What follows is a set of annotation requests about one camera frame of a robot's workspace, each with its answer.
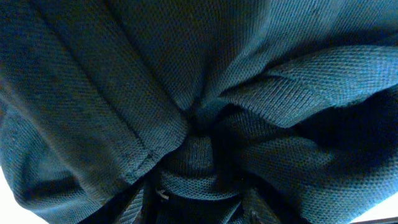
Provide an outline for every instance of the clothing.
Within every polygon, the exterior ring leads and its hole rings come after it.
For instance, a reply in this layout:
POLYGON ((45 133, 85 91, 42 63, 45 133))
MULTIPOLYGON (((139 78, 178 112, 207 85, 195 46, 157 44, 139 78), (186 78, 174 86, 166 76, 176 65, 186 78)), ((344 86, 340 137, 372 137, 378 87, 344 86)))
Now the clothing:
POLYGON ((0 164, 49 223, 348 223, 398 192, 398 1, 0 11, 0 164))

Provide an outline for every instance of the garment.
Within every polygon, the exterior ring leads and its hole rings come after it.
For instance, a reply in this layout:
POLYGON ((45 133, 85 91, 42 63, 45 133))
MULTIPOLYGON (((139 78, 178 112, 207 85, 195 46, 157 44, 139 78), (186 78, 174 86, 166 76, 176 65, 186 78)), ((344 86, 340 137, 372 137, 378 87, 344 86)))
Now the garment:
POLYGON ((0 11, 0 165, 49 223, 348 223, 398 192, 398 1, 0 11))

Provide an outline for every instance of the textured fabric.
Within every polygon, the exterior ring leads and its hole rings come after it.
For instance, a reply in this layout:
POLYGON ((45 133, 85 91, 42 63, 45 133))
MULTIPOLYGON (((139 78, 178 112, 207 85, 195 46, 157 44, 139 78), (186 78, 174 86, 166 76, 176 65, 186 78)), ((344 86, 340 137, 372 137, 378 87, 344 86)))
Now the textured fabric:
POLYGON ((142 208, 153 223, 280 223, 276 198, 310 223, 348 223, 398 192, 398 1, 0 12, 0 165, 49 223, 89 222, 141 177, 151 190, 110 220, 142 208))

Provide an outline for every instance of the white surface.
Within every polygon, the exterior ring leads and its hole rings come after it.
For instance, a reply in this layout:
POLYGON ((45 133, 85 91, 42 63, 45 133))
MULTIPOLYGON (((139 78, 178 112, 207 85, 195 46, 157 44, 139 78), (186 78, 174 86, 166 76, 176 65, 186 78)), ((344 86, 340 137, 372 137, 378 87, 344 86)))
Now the white surface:
MULTIPOLYGON (((376 220, 381 218, 391 218, 398 216, 398 193, 383 201, 378 206, 370 209, 365 214, 356 218, 352 222, 361 222, 367 220, 376 220)), ((7 185, 0 167, 0 223, 30 223, 45 224, 43 219, 32 212, 20 207, 14 199, 14 196, 7 185)))

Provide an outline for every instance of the fabric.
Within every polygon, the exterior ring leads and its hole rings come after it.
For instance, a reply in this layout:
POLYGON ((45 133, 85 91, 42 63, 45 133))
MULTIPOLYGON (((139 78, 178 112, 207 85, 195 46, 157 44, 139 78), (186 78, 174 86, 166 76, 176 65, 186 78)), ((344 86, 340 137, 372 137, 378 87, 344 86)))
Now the fabric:
POLYGON ((398 1, 0 12, 0 165, 49 223, 348 223, 398 192, 398 1))

